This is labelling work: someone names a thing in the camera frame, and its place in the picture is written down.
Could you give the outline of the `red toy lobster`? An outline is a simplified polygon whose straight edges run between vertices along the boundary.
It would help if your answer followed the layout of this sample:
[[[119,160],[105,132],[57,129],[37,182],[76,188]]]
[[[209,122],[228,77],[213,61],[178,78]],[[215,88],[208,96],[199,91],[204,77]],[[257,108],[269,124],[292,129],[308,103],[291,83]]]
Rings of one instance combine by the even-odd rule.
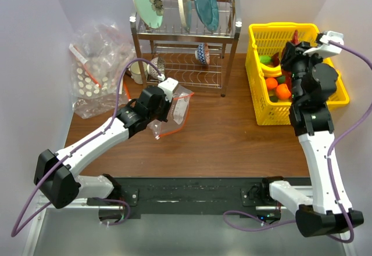
[[[291,39],[291,43],[293,43],[295,45],[297,45],[299,43],[298,31],[297,30],[294,31],[294,34],[293,34],[292,39]],[[282,51],[277,52],[271,57],[271,62],[272,62],[273,67],[277,67],[277,66],[280,65],[280,60],[282,58],[281,53],[282,53]]]

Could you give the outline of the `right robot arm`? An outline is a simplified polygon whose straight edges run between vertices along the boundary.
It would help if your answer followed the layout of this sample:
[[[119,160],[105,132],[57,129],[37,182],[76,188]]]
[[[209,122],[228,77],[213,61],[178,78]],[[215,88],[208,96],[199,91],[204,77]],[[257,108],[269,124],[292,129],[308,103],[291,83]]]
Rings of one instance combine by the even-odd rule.
[[[337,90],[338,73],[325,57],[337,55],[326,46],[312,48],[308,42],[287,42],[281,68],[291,75],[292,103],[289,119],[306,157],[312,183],[309,198],[280,177],[266,178],[259,190],[265,205],[276,201],[295,216],[304,237],[349,232],[364,222],[362,212],[354,210],[339,173],[334,148],[334,124],[327,100]]]

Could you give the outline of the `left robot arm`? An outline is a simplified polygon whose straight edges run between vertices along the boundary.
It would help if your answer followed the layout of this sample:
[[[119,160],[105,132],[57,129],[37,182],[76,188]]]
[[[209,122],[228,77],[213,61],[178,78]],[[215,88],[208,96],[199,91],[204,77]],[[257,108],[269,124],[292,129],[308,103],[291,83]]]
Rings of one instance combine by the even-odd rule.
[[[75,199],[92,198],[114,205],[122,201],[122,186],[108,175],[82,176],[81,171],[112,147],[143,131],[154,120],[166,121],[174,89],[148,86],[94,132],[53,153],[39,155],[34,183],[51,204],[61,209]]]

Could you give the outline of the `clear zip bag orange zipper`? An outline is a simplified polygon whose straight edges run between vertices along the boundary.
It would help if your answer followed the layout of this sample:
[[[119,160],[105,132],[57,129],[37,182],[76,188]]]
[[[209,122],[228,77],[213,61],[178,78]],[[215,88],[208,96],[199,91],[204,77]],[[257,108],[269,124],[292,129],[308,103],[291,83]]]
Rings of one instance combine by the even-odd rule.
[[[173,94],[171,108],[167,115],[167,122],[152,121],[148,128],[152,130],[155,139],[174,134],[184,127],[188,114],[189,104],[193,97],[193,91],[179,85]]]

